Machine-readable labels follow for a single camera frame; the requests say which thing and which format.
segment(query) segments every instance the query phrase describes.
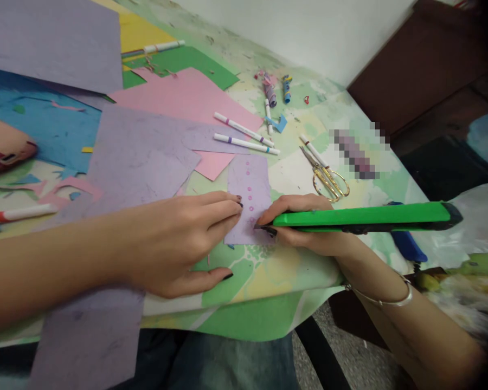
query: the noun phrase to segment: table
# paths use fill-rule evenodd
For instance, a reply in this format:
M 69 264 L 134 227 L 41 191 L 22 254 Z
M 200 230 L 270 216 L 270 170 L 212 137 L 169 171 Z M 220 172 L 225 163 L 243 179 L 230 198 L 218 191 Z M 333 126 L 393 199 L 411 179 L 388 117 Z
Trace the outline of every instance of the table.
M 96 0 L 108 4 L 108 0 Z M 272 117 L 283 113 L 288 124 L 283 134 L 275 133 L 275 147 L 281 156 L 268 155 L 271 198 L 282 194 L 314 193 L 311 166 L 299 150 L 299 134 L 305 133 L 332 168 L 349 182 L 351 193 L 335 203 L 335 208 L 380 206 L 390 200 L 404 203 L 426 202 L 427 198 L 410 177 L 401 162 L 386 150 L 379 137 L 374 136 L 372 124 L 348 92 L 329 78 L 306 68 L 296 67 L 288 60 L 245 40 L 224 29 L 204 23 L 165 0 L 155 2 L 119 0 L 119 3 L 150 20 L 176 38 L 186 39 L 205 54 L 218 57 L 231 71 L 240 70 L 240 82 L 227 93 L 244 107 L 261 116 L 265 115 L 264 93 L 260 80 L 253 76 L 259 69 L 273 72 L 279 78 L 293 77 L 292 100 L 286 106 L 279 99 Z M 309 96 L 309 104 L 304 97 Z M 329 130 L 349 128 L 352 135 L 373 153 L 377 166 L 383 169 L 380 178 L 358 180 L 349 165 L 340 157 Z M 266 134 L 266 126 L 261 127 Z M 32 173 L 48 180 L 47 189 L 57 182 L 55 167 L 41 161 L 31 161 L 0 178 L 1 183 Z M 215 190 L 226 190 L 227 169 L 214 181 L 193 172 L 186 194 L 195 195 Z M 3 198 L 0 209 L 33 204 L 25 193 Z M 41 221 L 50 217 L 15 222 L 3 226 L 0 239 L 27 233 Z M 439 256 L 459 256 L 457 253 L 439 253 L 432 233 L 417 232 L 416 241 L 429 256 L 430 265 L 437 264 Z M 412 270 L 388 233 L 370 233 L 361 237 L 384 261 L 405 274 Z M 144 304 L 142 327 L 176 328 L 213 333 L 242 340 L 266 341 L 284 336 L 309 317 L 329 296 L 341 291 L 343 276 L 334 261 L 307 250 L 282 246 L 236 245 L 235 250 L 222 243 L 211 253 L 211 264 L 202 260 L 197 270 L 216 266 L 232 268 L 234 277 L 214 290 L 175 300 L 147 296 Z M 37 341 L 43 317 L 31 318 L 0 334 L 0 346 Z

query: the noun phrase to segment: finger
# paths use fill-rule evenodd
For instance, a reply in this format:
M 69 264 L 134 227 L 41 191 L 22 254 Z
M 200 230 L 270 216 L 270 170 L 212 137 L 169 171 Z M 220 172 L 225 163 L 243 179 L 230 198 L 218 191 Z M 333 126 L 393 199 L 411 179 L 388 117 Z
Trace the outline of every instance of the finger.
M 223 200 L 201 207 L 201 218 L 206 223 L 206 228 L 242 212 L 242 203 L 233 200 Z
M 277 227 L 277 240 L 285 246 L 307 247 L 311 241 L 312 234 L 308 232 L 300 232 L 290 227 Z
M 332 210 L 331 202 L 326 197 L 315 194 L 282 195 L 273 202 L 256 223 L 258 225 L 266 225 L 286 211 L 301 212 L 311 210 Z
M 230 278 L 233 272 L 229 268 L 215 268 L 211 271 L 190 271 L 177 279 L 172 289 L 174 296 L 199 294 L 211 290 L 224 278 Z
M 222 202 L 224 200 L 232 200 L 233 202 L 240 202 L 242 197 L 233 195 L 226 191 L 213 191 L 195 197 L 196 202 L 200 205 L 208 205 L 211 203 Z
M 237 224 L 237 222 L 240 219 L 241 214 L 236 214 L 234 216 L 228 217 L 226 219 L 223 219 L 220 222 L 217 222 L 215 225 L 212 225 L 208 229 L 208 234 L 210 235 L 210 238 L 213 240 L 213 242 L 216 244 L 226 236 L 226 234 L 229 233 L 231 229 Z

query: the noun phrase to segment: hand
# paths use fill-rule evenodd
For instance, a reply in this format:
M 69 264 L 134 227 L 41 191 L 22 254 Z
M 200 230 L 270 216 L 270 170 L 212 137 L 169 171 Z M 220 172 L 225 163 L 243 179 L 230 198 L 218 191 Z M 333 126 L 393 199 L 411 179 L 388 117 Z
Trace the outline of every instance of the hand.
M 271 207 L 257 220 L 257 224 L 266 225 L 286 211 L 333 210 L 327 198 L 315 194 L 283 195 L 273 202 Z M 290 227 L 270 226 L 277 231 L 278 240 L 286 246 L 303 246 L 323 256 L 349 255 L 359 239 L 343 232 L 300 232 Z
M 164 297 L 201 293 L 233 275 L 229 268 L 190 271 L 235 226 L 240 196 L 181 196 L 99 217 L 113 243 L 119 280 Z

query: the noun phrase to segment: scissor blade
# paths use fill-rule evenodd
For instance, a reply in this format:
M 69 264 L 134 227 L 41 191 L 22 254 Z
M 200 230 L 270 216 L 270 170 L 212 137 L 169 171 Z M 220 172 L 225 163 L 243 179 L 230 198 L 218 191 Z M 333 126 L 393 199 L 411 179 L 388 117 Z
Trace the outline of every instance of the scissor blade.
M 318 168 L 320 166 L 320 164 L 314 158 L 311 157 L 309 152 L 305 150 L 303 146 L 300 146 L 300 149 L 302 150 L 302 152 L 304 152 L 304 156 L 309 160 L 309 162 L 313 167 Z

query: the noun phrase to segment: green tool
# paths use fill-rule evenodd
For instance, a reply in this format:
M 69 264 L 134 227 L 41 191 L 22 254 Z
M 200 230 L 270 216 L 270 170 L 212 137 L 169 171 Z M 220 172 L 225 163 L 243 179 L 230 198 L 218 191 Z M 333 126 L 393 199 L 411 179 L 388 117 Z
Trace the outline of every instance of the green tool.
M 463 220 L 446 202 L 363 207 L 360 209 L 288 212 L 273 226 L 289 226 L 307 232 L 344 231 L 354 234 L 409 230 L 447 230 Z

